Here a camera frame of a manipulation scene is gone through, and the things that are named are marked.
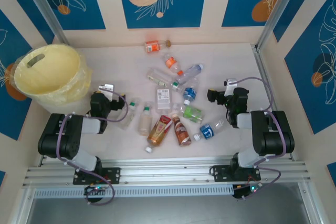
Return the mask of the long blue label water bottle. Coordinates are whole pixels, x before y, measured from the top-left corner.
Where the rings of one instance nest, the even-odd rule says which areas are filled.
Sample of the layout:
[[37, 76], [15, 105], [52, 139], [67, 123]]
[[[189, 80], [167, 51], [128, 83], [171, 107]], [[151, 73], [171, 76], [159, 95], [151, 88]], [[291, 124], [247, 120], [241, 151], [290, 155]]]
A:
[[224, 118], [214, 119], [211, 122], [202, 125], [199, 128], [199, 132], [193, 135], [193, 138], [196, 141], [199, 141], [202, 139], [208, 140], [218, 135], [220, 132], [222, 132], [224, 129], [224, 126], [225, 126]]

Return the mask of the short blue label water bottle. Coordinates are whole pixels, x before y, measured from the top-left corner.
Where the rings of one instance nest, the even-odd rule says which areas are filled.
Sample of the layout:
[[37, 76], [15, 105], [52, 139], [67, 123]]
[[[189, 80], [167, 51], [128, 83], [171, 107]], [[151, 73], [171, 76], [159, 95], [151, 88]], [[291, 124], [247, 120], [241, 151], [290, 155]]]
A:
[[197, 78], [191, 78], [184, 85], [183, 99], [185, 105], [190, 105], [193, 102], [197, 95], [197, 89], [199, 85], [199, 80]]

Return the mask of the clear bottle green white label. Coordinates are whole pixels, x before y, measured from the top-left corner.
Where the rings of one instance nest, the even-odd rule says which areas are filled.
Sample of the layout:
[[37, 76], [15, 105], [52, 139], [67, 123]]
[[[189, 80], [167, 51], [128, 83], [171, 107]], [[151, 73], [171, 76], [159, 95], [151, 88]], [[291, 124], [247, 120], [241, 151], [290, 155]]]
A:
[[182, 85], [170, 74], [157, 68], [150, 68], [146, 73], [146, 78], [158, 86], [172, 88], [177, 92], [180, 92], [182, 88]]

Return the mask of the slim clear bottle green cap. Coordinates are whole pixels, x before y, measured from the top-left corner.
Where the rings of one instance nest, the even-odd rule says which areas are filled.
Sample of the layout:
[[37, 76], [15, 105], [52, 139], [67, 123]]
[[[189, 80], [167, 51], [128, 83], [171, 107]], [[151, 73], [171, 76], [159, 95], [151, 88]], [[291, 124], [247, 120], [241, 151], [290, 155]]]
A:
[[135, 117], [139, 102], [139, 98], [133, 98], [128, 102], [128, 112], [126, 114], [126, 117], [122, 121], [117, 122], [117, 127], [123, 130], [126, 130], [129, 127]]

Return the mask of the aluminium frame post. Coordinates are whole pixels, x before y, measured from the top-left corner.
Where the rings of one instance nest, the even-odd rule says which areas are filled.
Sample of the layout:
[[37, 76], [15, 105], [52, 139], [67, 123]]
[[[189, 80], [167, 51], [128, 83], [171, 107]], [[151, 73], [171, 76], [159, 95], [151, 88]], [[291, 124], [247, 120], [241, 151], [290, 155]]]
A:
[[33, 0], [44, 20], [48, 24], [51, 31], [61, 44], [70, 45], [67, 37], [65, 36], [62, 26], [60, 25], [56, 15], [51, 9], [47, 0]]
[[270, 13], [270, 16], [268, 20], [266, 21], [266, 24], [263, 28], [263, 31], [255, 44], [255, 49], [257, 53], [260, 53], [264, 45], [266, 44], [269, 36], [272, 34], [273, 29], [275, 28], [279, 18], [281, 17], [282, 13], [284, 12], [288, 2], [290, 0], [277, 0], [275, 7], [273, 8], [272, 12]]

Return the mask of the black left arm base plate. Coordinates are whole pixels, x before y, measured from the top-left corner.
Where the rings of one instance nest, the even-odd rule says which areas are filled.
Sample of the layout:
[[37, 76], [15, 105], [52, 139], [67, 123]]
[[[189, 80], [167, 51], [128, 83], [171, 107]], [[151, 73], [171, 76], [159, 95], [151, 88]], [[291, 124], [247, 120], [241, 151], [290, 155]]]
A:
[[[121, 169], [118, 167], [108, 167], [102, 168], [98, 174], [111, 184], [119, 184], [120, 171]], [[72, 183], [74, 185], [106, 184], [102, 179], [81, 171], [75, 172]]]

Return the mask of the red label tea bottle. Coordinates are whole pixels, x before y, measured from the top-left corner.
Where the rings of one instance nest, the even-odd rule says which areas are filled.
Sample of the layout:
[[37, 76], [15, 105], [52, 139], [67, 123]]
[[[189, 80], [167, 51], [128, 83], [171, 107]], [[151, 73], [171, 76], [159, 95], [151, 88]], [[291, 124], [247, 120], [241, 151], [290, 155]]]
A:
[[145, 148], [146, 152], [152, 153], [154, 148], [161, 145], [171, 125], [172, 119], [170, 117], [164, 114], [160, 116], [147, 138], [148, 145]]

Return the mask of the orange label bottle brown cap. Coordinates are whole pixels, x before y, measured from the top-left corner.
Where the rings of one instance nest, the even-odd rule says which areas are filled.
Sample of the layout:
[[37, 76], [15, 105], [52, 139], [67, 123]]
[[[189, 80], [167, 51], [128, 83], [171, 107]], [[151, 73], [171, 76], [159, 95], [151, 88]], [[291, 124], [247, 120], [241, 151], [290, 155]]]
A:
[[144, 44], [144, 49], [147, 53], [157, 52], [170, 47], [171, 47], [170, 40], [163, 40], [163, 41], [153, 40], [153, 41], [147, 41]]

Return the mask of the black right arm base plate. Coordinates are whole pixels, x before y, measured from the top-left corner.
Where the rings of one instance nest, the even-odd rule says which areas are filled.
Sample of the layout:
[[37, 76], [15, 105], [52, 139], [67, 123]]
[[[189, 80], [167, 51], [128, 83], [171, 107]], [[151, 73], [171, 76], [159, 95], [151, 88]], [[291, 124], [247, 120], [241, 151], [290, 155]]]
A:
[[260, 181], [261, 176], [258, 169], [241, 168], [233, 170], [229, 165], [214, 165], [209, 169], [210, 175], [215, 182], [248, 182]]

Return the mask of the clear water bottle blue cap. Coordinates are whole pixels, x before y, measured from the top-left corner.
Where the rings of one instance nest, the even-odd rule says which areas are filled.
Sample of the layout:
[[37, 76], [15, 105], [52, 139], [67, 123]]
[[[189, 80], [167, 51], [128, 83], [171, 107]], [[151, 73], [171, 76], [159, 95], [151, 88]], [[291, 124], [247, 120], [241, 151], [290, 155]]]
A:
[[185, 70], [181, 76], [178, 76], [175, 79], [175, 82], [178, 84], [184, 84], [188, 82], [191, 78], [194, 78], [198, 74], [200, 74], [203, 68], [204, 68], [203, 64], [195, 64], [189, 67], [187, 70]]

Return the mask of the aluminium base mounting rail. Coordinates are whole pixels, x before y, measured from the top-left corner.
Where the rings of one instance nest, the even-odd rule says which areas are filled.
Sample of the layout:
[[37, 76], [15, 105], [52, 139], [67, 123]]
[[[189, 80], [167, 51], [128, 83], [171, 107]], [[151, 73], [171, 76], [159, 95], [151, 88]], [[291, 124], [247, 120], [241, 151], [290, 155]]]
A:
[[[214, 184], [209, 169], [227, 165], [229, 156], [106, 159], [103, 167], [121, 169], [120, 186], [175, 186]], [[262, 163], [262, 182], [270, 182], [281, 171], [280, 183], [309, 182], [311, 175], [303, 161], [293, 161], [289, 155]], [[74, 169], [57, 161], [44, 161], [39, 167], [30, 167], [23, 181], [25, 188], [58, 188], [72, 186]]]

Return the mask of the square clear bottle white label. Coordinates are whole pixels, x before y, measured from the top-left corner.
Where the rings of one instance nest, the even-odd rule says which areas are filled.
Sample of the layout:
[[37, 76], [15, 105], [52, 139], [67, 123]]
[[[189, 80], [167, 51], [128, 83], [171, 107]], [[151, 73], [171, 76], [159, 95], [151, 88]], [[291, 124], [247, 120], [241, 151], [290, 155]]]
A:
[[155, 91], [155, 109], [160, 115], [168, 115], [172, 111], [172, 94], [171, 89], [157, 86]]

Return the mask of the brown chocolate drink bottle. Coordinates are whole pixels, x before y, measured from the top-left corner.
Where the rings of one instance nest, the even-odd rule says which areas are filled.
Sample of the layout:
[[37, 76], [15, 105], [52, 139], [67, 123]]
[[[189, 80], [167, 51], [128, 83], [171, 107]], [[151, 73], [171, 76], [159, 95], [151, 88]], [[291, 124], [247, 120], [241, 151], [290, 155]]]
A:
[[174, 123], [174, 131], [175, 131], [179, 146], [189, 146], [191, 144], [191, 138], [187, 132], [186, 127], [181, 122], [180, 117], [177, 114], [173, 114], [172, 120]]

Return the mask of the beige drink bottle green cap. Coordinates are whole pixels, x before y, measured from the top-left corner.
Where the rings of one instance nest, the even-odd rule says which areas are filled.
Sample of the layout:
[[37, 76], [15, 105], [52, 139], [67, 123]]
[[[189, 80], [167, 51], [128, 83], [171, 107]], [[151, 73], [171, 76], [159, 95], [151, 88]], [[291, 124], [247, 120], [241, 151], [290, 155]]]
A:
[[142, 136], [148, 136], [152, 126], [152, 112], [149, 105], [145, 105], [139, 118], [138, 132]]

